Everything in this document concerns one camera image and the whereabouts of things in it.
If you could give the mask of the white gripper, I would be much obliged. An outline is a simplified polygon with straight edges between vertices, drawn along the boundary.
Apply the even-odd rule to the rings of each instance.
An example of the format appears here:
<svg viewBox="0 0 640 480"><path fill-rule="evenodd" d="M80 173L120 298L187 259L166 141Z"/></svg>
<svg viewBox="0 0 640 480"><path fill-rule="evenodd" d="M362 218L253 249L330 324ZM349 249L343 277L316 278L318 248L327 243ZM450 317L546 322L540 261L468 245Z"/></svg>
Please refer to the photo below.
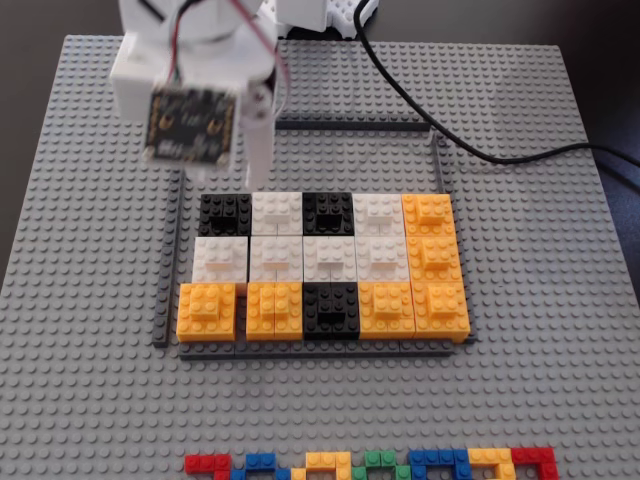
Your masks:
<svg viewBox="0 0 640 480"><path fill-rule="evenodd" d="M257 38L253 27L242 21L228 36L205 35L197 24L180 23L178 55L184 86L242 91L251 82L267 79L275 60ZM125 120L147 119L151 91L167 81L171 53L170 26L150 19L123 23L125 36L116 55L110 80L120 116ZM246 187L261 187L268 179L274 159L274 92L264 83L251 85L243 96L241 126L247 160ZM207 176L206 163L183 164L189 176Z"/></svg>

